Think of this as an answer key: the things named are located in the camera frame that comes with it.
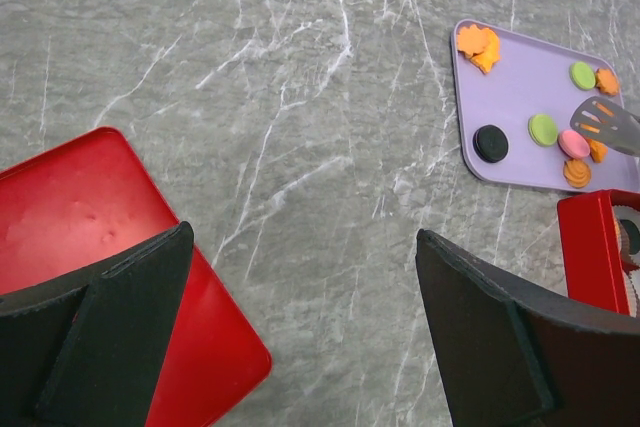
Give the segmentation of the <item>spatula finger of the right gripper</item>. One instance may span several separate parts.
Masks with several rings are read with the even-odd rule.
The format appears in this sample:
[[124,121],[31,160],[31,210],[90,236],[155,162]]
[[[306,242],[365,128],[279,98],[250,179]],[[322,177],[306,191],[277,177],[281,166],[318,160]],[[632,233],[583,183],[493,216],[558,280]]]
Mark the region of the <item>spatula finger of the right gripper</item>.
[[617,152],[639,155],[639,117],[604,97],[583,101],[572,114],[570,126]]

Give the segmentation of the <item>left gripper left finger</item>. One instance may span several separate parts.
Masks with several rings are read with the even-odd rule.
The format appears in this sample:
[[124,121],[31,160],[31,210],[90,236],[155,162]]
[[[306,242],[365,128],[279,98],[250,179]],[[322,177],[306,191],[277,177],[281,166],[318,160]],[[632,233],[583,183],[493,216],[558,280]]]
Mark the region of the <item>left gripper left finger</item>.
[[193,229],[182,222],[2,295],[2,425],[144,425],[193,250]]

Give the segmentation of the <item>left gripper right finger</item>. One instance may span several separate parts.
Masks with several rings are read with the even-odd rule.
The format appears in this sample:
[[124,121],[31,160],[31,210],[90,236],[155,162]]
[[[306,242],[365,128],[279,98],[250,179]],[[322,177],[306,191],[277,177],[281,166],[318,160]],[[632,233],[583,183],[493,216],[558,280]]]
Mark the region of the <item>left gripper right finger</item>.
[[431,230],[416,269],[456,426],[636,426],[639,321],[559,295]]

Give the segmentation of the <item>orange fish cookie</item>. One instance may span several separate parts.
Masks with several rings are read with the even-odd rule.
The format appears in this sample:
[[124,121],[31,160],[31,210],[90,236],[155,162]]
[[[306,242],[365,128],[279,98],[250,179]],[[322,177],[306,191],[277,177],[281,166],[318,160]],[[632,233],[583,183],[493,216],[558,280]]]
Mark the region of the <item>orange fish cookie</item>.
[[487,36],[489,39],[489,43],[485,50],[480,53],[472,56],[470,58],[470,62],[483,74],[488,74],[495,63],[497,63],[500,59],[500,39],[497,34],[491,30],[487,29]]
[[590,149],[590,157],[594,163],[602,163],[608,154],[608,147],[596,140],[587,138],[586,139],[589,149]]

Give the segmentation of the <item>green round cookie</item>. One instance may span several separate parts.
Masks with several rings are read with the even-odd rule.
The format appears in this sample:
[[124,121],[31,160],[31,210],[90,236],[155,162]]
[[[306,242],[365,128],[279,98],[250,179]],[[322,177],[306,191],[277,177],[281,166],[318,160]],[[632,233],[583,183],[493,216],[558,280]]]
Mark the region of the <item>green round cookie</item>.
[[528,132],[539,146],[550,147],[557,142],[558,127],[548,114],[534,114],[528,120]]
[[569,68],[569,75],[574,85],[580,90],[591,90],[596,85],[595,72],[586,62],[574,62]]

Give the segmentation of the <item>black round cookie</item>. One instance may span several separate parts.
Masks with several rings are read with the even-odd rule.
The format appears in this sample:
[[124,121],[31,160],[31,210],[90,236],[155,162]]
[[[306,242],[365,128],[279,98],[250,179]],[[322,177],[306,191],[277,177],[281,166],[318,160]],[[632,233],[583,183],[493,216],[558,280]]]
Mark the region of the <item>black round cookie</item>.
[[509,142],[505,133],[495,125],[484,125],[473,136],[476,154],[487,163],[501,162],[508,154]]
[[629,253],[631,255],[638,254],[640,250],[640,232],[638,225],[630,219],[621,219],[619,223],[629,239]]

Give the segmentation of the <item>red cookie tin box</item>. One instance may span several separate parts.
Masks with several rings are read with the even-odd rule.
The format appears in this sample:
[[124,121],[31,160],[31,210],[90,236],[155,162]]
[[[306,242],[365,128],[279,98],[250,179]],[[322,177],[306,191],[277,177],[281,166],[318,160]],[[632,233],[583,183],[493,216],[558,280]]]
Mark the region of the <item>red cookie tin box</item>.
[[571,299],[635,316],[627,274],[634,267],[621,253],[626,232],[618,222],[639,210],[639,195],[620,190],[580,194],[558,203],[568,295]]

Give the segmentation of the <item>orange round cookie right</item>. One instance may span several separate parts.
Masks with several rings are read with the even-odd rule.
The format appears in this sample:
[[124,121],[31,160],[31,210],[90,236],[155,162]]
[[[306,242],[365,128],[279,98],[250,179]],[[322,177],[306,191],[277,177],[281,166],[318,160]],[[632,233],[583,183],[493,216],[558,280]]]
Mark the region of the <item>orange round cookie right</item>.
[[589,119],[589,124],[584,127],[596,134],[617,134],[618,117],[615,112],[599,101],[588,102],[583,115]]

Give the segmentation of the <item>pink round cookie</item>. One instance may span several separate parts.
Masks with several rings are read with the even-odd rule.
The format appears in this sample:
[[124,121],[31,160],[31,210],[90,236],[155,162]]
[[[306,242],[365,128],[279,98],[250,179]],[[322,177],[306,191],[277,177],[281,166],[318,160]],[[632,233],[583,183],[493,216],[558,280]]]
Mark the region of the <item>pink round cookie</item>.
[[557,142],[561,150],[572,159],[582,160],[590,155],[589,143],[575,130],[566,129],[560,132]]

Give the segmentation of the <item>orange flower cookie right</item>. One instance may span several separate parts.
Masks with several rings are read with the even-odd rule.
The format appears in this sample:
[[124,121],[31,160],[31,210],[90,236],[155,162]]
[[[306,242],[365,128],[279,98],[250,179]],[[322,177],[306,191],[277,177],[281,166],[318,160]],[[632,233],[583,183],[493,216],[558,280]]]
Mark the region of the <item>orange flower cookie right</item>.
[[608,96],[616,96],[620,91],[620,84],[617,76],[610,69],[599,68],[595,72],[596,87],[598,90]]

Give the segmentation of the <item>orange flower cookie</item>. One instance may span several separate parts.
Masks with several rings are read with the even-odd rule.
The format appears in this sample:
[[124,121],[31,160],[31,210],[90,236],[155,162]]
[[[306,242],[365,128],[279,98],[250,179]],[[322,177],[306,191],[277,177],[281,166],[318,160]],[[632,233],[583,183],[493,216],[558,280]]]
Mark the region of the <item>orange flower cookie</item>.
[[457,50],[470,59],[483,54],[491,45],[492,38],[489,28],[481,28],[476,24],[460,27],[456,34]]
[[620,84],[617,76],[610,69],[599,68],[595,72],[596,87],[598,90],[608,96],[616,96],[620,91]]

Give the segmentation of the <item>orange swirl cookie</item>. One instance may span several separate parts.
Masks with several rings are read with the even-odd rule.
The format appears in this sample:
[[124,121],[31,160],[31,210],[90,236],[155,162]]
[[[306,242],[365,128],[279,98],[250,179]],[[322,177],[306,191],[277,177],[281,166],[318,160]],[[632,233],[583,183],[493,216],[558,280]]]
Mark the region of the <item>orange swirl cookie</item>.
[[582,189],[591,181],[591,169],[589,165],[581,159],[568,159],[564,163],[563,175],[566,182],[573,188]]

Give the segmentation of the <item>lavender plastic tray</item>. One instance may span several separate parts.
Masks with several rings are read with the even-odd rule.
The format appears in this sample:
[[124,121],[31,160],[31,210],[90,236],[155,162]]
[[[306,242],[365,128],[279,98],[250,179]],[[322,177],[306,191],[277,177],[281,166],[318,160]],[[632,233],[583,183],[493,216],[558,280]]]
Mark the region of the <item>lavender plastic tray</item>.
[[[483,73],[458,50],[452,52],[461,152],[468,169],[480,180],[538,189],[570,192],[563,174],[567,159],[553,144],[540,146],[530,136],[528,123],[546,114],[558,130],[570,128],[570,119],[597,89],[575,86],[570,67],[577,61],[593,69],[611,64],[592,54],[575,51],[524,34],[494,27],[500,40],[500,60]],[[508,140],[506,157],[489,163],[473,146],[475,132],[484,125],[499,127]]]

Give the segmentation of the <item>black round cookie on tray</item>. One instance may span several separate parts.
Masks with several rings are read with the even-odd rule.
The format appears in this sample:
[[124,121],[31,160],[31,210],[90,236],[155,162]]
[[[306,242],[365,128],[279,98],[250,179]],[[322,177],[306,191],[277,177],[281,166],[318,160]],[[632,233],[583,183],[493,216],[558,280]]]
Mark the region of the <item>black round cookie on tray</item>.
[[484,125],[473,136],[476,154],[487,163],[501,162],[508,154],[509,142],[505,133],[495,125]]

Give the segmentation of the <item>red tin lid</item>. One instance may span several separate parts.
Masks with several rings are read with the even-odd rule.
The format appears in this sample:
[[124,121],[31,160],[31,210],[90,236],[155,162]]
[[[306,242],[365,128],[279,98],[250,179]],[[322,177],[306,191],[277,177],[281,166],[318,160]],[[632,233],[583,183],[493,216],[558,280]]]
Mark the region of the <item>red tin lid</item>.
[[1,422],[207,426],[271,355],[125,137],[1,175]]

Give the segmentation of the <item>orange flower cookie left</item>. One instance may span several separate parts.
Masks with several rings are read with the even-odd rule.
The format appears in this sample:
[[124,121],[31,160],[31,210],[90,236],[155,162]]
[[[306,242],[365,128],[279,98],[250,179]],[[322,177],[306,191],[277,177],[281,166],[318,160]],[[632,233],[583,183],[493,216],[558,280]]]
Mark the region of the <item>orange flower cookie left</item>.
[[460,27],[456,34],[457,50],[470,59],[483,54],[491,45],[492,38],[489,28],[481,28],[476,24]]

